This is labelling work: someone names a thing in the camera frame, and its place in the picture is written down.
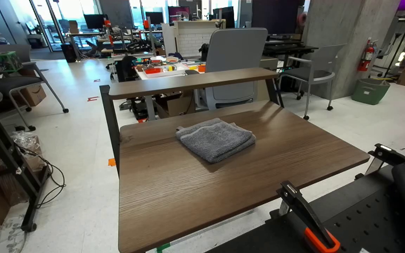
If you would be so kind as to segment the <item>grey towel cloth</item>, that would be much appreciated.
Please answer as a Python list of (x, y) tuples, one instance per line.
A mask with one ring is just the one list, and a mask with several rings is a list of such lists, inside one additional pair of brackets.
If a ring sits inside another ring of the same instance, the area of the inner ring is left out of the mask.
[(190, 151), (207, 163), (222, 161), (256, 141), (252, 130), (212, 118), (176, 129), (176, 137)]

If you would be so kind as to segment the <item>cardboard box under shelf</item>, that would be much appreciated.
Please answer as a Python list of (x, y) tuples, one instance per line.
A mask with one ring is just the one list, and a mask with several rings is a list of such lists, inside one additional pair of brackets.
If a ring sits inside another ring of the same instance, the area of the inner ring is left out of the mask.
[(155, 101), (160, 118), (184, 115), (195, 111), (194, 96), (188, 92), (160, 95)]

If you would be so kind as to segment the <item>white cluttered table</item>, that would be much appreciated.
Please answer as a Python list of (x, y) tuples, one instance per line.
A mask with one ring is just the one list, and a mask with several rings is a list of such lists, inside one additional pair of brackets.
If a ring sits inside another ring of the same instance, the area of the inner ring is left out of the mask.
[(204, 73), (205, 63), (198, 60), (180, 60), (174, 56), (143, 56), (136, 59), (135, 70), (140, 80), (146, 80), (185, 75), (187, 73)]

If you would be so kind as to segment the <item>grey office chair back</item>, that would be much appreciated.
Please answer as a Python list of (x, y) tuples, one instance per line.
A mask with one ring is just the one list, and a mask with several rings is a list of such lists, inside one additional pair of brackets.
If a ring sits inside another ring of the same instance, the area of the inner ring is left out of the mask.
[[(267, 37), (266, 28), (226, 28), (209, 37), (205, 71), (259, 67)], [(256, 98), (256, 84), (239, 82), (204, 89), (209, 109), (218, 105), (242, 104)]]

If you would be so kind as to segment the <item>black backpack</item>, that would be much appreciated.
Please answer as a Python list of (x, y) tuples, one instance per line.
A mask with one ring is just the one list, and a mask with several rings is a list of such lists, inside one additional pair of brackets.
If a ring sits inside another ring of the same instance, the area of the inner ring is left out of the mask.
[(135, 70), (136, 59), (133, 56), (124, 56), (115, 61), (117, 77), (119, 81), (131, 81), (138, 77)]

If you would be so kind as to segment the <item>orange black clamp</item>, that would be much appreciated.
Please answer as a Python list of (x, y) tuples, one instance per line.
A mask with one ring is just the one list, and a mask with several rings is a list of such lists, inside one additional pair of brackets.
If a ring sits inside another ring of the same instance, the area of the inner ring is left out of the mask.
[(281, 196), (281, 205), (277, 210), (270, 212), (273, 219), (283, 217), (290, 212), (294, 212), (305, 224), (304, 237), (315, 253), (340, 251), (339, 238), (323, 226), (315, 210), (309, 206), (308, 201), (294, 184), (284, 179), (278, 193)]

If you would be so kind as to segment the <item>green basket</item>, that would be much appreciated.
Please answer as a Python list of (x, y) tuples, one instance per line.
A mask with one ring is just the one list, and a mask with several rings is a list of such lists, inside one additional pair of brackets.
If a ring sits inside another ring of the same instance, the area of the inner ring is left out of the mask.
[(389, 88), (389, 82), (385, 80), (360, 78), (356, 82), (351, 98), (358, 102), (377, 105)]

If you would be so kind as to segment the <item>black silver clamp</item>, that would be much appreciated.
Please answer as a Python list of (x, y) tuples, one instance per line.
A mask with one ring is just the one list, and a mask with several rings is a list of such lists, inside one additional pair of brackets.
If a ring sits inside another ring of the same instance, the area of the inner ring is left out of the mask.
[(389, 167), (405, 164), (405, 156), (396, 151), (392, 147), (388, 147), (382, 143), (375, 143), (374, 148), (368, 151), (371, 156), (371, 163), (368, 164), (364, 172), (358, 172), (354, 175), (356, 179), (358, 178), (387, 178), (387, 174), (381, 171), (384, 164)]

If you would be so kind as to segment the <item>red fire extinguisher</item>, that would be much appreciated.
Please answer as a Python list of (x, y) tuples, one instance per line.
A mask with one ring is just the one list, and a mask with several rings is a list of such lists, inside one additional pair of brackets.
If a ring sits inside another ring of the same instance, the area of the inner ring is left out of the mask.
[(358, 63), (358, 67), (357, 67), (358, 71), (365, 71), (368, 68), (374, 53), (375, 53), (375, 43), (371, 39), (367, 39), (367, 44), (365, 44), (365, 47), (363, 50), (363, 54), (360, 57), (360, 63)]

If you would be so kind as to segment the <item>grey rolling chair left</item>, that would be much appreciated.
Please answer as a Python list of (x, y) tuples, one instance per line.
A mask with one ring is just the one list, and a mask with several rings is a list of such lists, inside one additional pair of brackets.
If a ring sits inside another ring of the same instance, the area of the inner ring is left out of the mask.
[(20, 61), (20, 67), (14, 73), (10, 73), (7, 77), (1, 78), (0, 91), (10, 98), (22, 123), (29, 130), (34, 130), (35, 126), (27, 122), (18, 101), (22, 101), (25, 109), (29, 111), (46, 96), (43, 85), (46, 85), (46, 88), (52, 92), (53, 98), (60, 105), (62, 112), (69, 112), (60, 96), (38, 67), (36, 61), (31, 57), (31, 47), (28, 44), (0, 44), (0, 53), (14, 54)]

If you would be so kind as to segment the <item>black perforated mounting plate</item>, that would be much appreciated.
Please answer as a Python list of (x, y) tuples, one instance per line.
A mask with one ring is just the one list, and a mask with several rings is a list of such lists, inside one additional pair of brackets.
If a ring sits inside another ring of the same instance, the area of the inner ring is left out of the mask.
[[(340, 241), (339, 253), (405, 253), (405, 199), (391, 165), (358, 177), (311, 206)], [(292, 212), (275, 215), (208, 253), (315, 253), (304, 227)]]

